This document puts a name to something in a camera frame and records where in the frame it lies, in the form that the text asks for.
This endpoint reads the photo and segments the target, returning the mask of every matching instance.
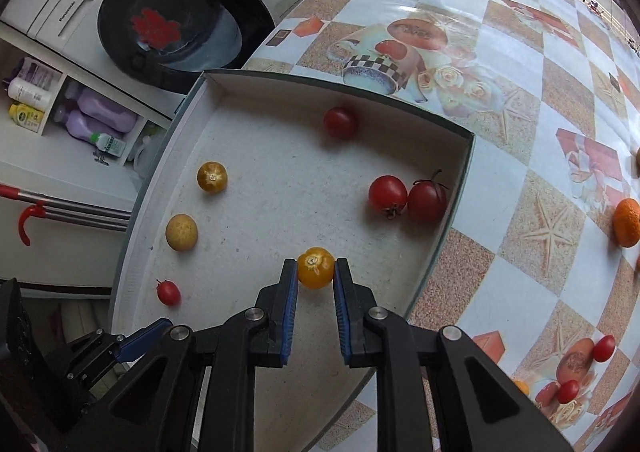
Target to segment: metal screw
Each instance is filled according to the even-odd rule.
[[[169,336],[173,340],[178,340],[178,341],[184,340],[186,337],[189,336],[189,328],[187,326],[176,326],[173,329],[171,329]]]
[[[442,336],[447,340],[460,340],[462,331],[455,326],[447,326],[442,330]]]
[[[373,320],[384,320],[388,315],[388,311],[380,306],[374,306],[369,309],[369,316],[373,318]]]
[[[251,307],[244,312],[244,318],[247,320],[253,320],[254,322],[264,317],[264,311],[259,307]]]

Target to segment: black door glass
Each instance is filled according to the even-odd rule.
[[[242,67],[273,28],[260,0],[103,0],[98,12],[119,69],[182,94],[203,70]]]

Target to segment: table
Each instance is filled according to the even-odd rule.
[[[304,0],[245,68],[373,90],[478,135],[410,322],[457,324],[594,450],[639,379],[639,251],[610,229],[640,194],[636,55],[581,0]],[[616,352],[591,363],[578,342],[604,334]],[[563,364],[578,397],[540,402]],[[375,414],[372,380],[313,450],[374,450]]]

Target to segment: yellow tomato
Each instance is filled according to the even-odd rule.
[[[298,280],[309,289],[324,288],[334,279],[334,263],[324,248],[309,248],[298,257]]]
[[[198,185],[205,192],[217,194],[226,188],[226,169],[216,161],[207,161],[198,169]]]
[[[525,384],[522,380],[514,380],[514,384],[519,388],[522,392],[524,392],[525,396],[529,395],[529,385]]]

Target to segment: red hook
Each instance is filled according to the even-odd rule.
[[[40,217],[41,219],[44,219],[45,217],[44,207],[42,205],[29,205],[20,214],[20,219],[18,219],[18,234],[20,235],[20,239],[22,240],[25,246],[31,246],[31,241],[27,236],[27,232],[24,231],[24,222],[27,219],[29,219],[31,216]]]

